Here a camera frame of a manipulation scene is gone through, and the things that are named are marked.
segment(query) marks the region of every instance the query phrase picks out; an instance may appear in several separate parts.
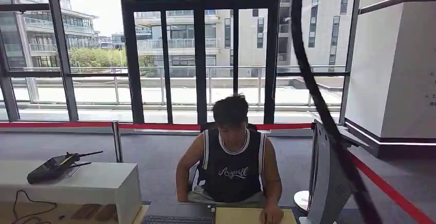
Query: man's arm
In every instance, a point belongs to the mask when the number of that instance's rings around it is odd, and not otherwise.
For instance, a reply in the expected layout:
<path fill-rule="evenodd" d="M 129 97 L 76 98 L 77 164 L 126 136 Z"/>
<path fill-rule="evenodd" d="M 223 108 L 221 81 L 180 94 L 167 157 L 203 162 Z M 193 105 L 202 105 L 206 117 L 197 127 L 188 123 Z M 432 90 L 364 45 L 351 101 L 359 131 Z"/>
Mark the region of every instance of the man's arm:
<path fill-rule="evenodd" d="M 269 138 L 265 139 L 263 175 L 266 184 L 267 203 L 277 205 L 282 196 L 282 181 L 277 168 L 276 152 Z"/>
<path fill-rule="evenodd" d="M 260 215 L 262 224 L 279 224 L 283 211 L 279 208 L 282 196 L 282 181 L 277 168 L 276 152 L 271 141 L 265 139 L 263 177 L 266 185 L 266 205 Z"/>
<path fill-rule="evenodd" d="M 176 187 L 177 187 L 177 200 L 179 202 L 188 201 L 188 188 L 189 169 L 194 166 L 203 155 L 204 151 L 204 134 L 201 133 L 197 136 L 191 144 L 186 153 L 181 157 L 177 164 L 176 169 Z"/>

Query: young man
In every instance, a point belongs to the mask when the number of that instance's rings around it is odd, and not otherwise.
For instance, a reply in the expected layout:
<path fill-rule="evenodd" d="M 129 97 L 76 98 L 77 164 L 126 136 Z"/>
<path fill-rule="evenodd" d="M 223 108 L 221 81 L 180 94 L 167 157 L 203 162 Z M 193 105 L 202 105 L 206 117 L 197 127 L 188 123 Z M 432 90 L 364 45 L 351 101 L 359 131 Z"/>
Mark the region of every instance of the young man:
<path fill-rule="evenodd" d="M 276 153 L 264 134 L 247 129 L 247 113 L 243 95 L 215 103 L 217 129 L 201 133 L 177 165 L 177 199 L 229 206 L 262 205 L 260 222 L 278 224 L 283 211 L 278 207 L 282 183 Z M 205 184 L 187 192 L 189 168 L 197 162 Z"/>

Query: black tank top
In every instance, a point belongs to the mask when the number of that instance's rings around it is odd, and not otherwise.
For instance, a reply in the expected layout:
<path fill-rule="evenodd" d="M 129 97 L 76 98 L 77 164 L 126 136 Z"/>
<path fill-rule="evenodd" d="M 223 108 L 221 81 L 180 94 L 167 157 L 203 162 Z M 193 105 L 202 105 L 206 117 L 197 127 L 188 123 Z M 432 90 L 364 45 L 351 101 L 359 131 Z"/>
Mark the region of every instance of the black tank top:
<path fill-rule="evenodd" d="M 218 129 L 204 131 L 204 154 L 199 177 L 204 190 L 217 202 L 239 202 L 261 191 L 265 135 L 246 130 L 244 146 L 227 150 Z"/>

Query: office chair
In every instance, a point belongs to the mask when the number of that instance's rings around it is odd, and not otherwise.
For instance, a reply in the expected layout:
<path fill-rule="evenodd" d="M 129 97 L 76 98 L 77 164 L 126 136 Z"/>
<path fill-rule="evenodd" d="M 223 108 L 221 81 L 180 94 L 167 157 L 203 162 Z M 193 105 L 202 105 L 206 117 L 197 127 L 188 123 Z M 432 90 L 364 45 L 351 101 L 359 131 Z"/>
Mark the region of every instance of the office chair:
<path fill-rule="evenodd" d="M 213 128 L 216 128 L 216 126 L 215 126 L 215 122 L 207 122 L 207 123 L 204 123 L 204 124 L 201 124 L 201 125 L 200 125 L 200 132 L 202 133 L 202 132 L 204 132 L 205 130 L 213 129 Z M 257 127 L 256 127 L 256 125 L 253 125 L 253 124 L 250 124 L 250 123 L 247 124 L 247 128 L 248 128 L 249 130 L 255 130 L 255 131 L 258 130 Z M 198 185 L 202 180 L 205 180 L 205 179 L 204 179 L 204 174 L 205 174 L 206 172 L 204 172 L 204 169 L 203 169 L 203 168 L 198 167 L 198 166 L 199 166 L 199 163 L 195 164 L 194 166 L 192 166 L 192 167 L 189 169 L 188 189 L 187 189 L 187 192 L 190 192 L 190 191 L 194 190 L 194 187 L 195 187 L 196 185 Z M 197 171 L 198 171 L 198 178 L 197 178 L 197 181 L 196 181 L 196 183 L 195 183 L 196 185 L 194 185 L 194 180 L 195 180 L 195 176 L 196 176 L 196 174 L 197 174 Z"/>

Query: computer keyboard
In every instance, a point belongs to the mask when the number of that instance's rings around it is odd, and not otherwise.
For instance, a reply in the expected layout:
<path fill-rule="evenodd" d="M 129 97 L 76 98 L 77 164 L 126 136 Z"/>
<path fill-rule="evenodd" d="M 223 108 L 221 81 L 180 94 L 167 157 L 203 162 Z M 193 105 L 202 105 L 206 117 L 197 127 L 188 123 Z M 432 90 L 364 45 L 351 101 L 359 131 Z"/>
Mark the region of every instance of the computer keyboard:
<path fill-rule="evenodd" d="M 178 216 L 156 216 L 148 215 L 141 224 L 213 224 L 210 217 L 178 217 Z"/>

